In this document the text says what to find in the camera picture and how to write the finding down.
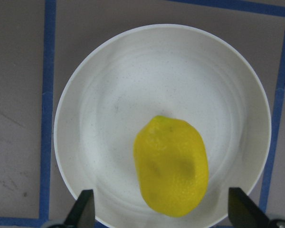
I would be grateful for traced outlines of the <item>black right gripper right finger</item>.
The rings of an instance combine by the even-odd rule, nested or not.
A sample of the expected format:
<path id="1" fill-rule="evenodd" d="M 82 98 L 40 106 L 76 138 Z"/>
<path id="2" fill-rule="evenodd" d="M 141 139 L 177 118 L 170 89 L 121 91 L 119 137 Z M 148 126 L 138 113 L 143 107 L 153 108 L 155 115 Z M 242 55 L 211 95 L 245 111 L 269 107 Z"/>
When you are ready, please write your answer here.
<path id="1" fill-rule="evenodd" d="M 239 187 L 228 190 L 228 218 L 234 228 L 267 228 L 269 218 Z"/>

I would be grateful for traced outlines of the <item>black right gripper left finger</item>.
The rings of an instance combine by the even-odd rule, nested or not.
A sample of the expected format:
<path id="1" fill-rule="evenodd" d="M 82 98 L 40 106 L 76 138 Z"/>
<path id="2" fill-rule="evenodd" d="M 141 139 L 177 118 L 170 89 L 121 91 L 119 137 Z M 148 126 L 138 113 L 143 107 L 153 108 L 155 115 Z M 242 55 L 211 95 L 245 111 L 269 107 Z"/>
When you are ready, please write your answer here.
<path id="1" fill-rule="evenodd" d="M 66 228 L 93 228 L 95 202 L 93 190 L 82 190 L 64 221 Z"/>

